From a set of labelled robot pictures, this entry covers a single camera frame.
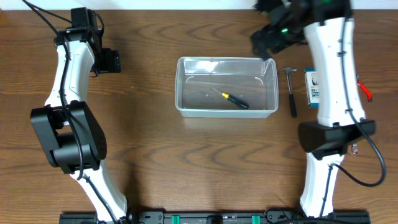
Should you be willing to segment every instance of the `yellow and black screwdriver handle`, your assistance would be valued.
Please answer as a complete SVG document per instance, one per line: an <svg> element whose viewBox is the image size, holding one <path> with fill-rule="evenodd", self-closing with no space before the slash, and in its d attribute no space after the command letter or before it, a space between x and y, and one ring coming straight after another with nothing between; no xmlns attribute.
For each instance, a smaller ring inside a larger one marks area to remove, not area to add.
<svg viewBox="0 0 398 224"><path fill-rule="evenodd" d="M242 108L242 109L249 109L249 105L248 103L246 103L245 101L239 99L238 97L234 96L234 95L230 95L227 93L224 93L222 91L217 90L216 88L211 87L212 89L216 90L218 93L221 93L221 96L225 97L227 100L231 101L232 103L234 103L236 106Z"/></svg>

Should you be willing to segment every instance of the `green tape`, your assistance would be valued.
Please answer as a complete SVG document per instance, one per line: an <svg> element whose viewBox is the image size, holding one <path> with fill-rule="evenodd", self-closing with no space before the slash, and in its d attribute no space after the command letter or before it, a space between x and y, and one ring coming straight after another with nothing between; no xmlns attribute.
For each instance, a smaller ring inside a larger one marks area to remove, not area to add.
<svg viewBox="0 0 398 224"><path fill-rule="evenodd" d="M259 215L253 215L253 216L251 217L251 220L252 220L253 224L260 224L260 223L261 223L261 220L260 220L260 216L259 216Z"/></svg>
<svg viewBox="0 0 398 224"><path fill-rule="evenodd" d="M180 216L172 215L172 224L180 224Z"/></svg>

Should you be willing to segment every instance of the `wooden tabletop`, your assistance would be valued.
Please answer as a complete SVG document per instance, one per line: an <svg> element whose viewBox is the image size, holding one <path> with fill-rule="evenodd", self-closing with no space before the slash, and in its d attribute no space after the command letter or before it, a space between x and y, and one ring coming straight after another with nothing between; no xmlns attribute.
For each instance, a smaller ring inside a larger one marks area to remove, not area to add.
<svg viewBox="0 0 398 224"><path fill-rule="evenodd" d="M292 75L298 118L290 116L284 74L279 109L266 119L183 118L174 99L177 60L253 57L249 36L268 22L254 11L98 13L106 26L103 46L119 50L122 73L91 78L88 105L105 132L113 179L134 208L263 211L298 204L307 162L297 127L317 118L306 100L308 46L274 56L278 69L298 69ZM355 11L355 19L356 71L374 101L360 95L367 117L376 120L372 138L387 179L366 188L339 172L333 205L392 223L398 220L398 11ZM50 21L58 30L68 26ZM42 107L52 89L53 38L32 11L0 12L0 223L58 223L60 213L94 210L76 181L49 165L30 124L31 109ZM343 166L367 182L380 176L364 141Z"/></svg>

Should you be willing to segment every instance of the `white background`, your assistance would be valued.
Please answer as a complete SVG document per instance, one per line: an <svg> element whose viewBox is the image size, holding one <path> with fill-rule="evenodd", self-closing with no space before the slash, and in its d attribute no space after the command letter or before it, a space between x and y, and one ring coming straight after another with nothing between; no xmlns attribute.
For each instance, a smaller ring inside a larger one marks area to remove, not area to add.
<svg viewBox="0 0 398 224"><path fill-rule="evenodd" d="M44 9L252 9L257 0L30 0ZM354 9L398 9L398 0L351 0ZM29 9L22 0L0 0L2 10Z"/></svg>

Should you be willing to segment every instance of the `hammer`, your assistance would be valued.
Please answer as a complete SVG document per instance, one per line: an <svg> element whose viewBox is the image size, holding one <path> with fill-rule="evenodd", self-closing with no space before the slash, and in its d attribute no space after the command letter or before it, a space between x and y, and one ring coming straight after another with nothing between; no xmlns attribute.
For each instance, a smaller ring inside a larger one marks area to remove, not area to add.
<svg viewBox="0 0 398 224"><path fill-rule="evenodd" d="M286 67L286 68L282 69L281 71L284 71L286 73L286 75L287 75L287 84L289 85L290 111L292 112L292 117L296 118L297 117L297 111L296 111L296 104L294 103L292 84L290 84L290 73L291 72L297 72L297 69Z"/></svg>

